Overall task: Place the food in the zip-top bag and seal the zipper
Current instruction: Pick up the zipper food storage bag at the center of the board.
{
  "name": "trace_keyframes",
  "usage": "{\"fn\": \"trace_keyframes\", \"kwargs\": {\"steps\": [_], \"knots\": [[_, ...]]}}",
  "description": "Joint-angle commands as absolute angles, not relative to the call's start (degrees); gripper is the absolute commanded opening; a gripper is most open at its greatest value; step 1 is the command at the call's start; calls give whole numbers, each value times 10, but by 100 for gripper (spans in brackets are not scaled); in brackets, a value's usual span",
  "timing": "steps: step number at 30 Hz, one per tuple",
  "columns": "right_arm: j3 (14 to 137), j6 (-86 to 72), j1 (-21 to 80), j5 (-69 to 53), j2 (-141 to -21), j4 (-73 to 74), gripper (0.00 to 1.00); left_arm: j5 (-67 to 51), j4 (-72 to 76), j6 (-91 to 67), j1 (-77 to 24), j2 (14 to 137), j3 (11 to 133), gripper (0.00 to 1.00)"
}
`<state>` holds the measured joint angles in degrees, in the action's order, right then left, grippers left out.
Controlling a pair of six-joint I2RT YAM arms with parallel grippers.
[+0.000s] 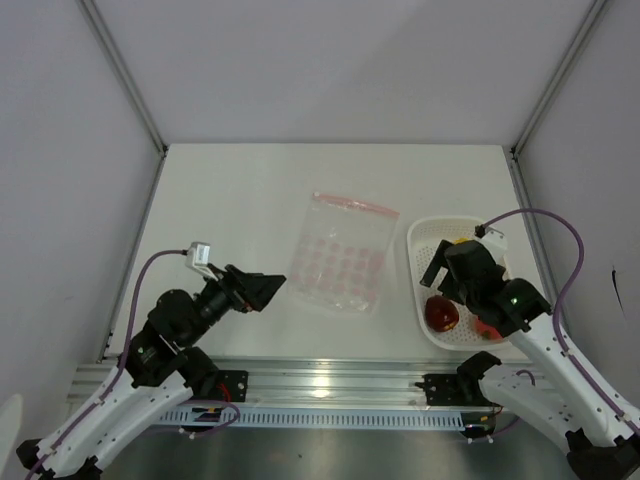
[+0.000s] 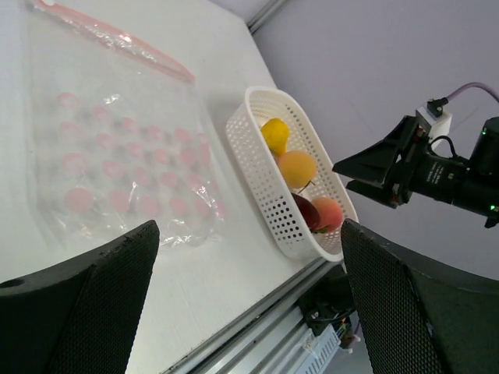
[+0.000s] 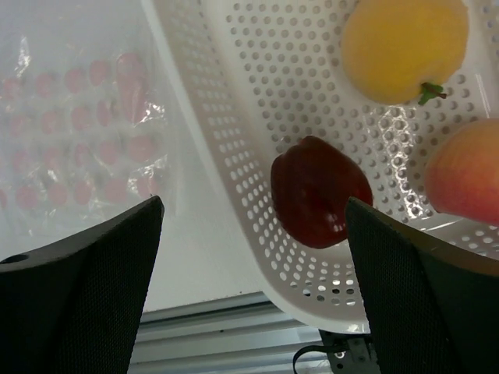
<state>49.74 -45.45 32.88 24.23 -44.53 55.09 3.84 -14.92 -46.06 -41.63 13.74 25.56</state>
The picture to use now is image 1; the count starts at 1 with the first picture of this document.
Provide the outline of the clear pink zip top bag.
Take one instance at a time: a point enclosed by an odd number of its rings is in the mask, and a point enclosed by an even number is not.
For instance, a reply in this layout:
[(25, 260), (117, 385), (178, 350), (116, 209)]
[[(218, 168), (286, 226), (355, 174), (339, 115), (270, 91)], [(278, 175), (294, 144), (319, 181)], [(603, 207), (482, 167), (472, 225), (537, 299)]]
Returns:
[(397, 211), (381, 205), (313, 193), (291, 261), (289, 292), (339, 314), (372, 313), (398, 220)]

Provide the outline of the red orange toy peach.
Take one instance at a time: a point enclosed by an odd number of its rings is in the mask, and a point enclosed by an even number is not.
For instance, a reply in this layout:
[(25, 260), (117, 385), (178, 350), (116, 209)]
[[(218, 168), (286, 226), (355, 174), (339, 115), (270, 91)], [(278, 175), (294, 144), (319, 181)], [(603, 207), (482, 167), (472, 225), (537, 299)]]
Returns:
[(496, 328), (486, 324), (479, 317), (475, 317), (473, 321), (474, 331), (486, 341), (498, 342), (503, 340), (503, 336)]

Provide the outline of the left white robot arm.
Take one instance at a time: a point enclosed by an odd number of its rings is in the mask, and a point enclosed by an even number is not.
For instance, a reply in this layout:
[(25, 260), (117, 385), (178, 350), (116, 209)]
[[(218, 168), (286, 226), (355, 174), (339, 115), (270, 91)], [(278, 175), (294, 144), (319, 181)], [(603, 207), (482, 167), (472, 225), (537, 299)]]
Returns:
[(196, 344), (226, 314), (262, 311), (285, 281), (228, 265), (195, 295), (164, 292), (89, 399), (54, 432), (17, 447), (27, 476), (98, 479), (126, 445), (178, 405), (231, 407), (225, 372)]

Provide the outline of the dark red toy apple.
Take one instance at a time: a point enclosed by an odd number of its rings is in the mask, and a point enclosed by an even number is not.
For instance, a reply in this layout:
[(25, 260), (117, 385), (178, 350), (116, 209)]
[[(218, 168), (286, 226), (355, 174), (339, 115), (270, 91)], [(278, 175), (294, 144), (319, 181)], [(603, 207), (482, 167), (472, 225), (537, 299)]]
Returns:
[(431, 330), (443, 333), (457, 326), (459, 313), (449, 299), (434, 295), (428, 298), (425, 303), (424, 318), (426, 325)]

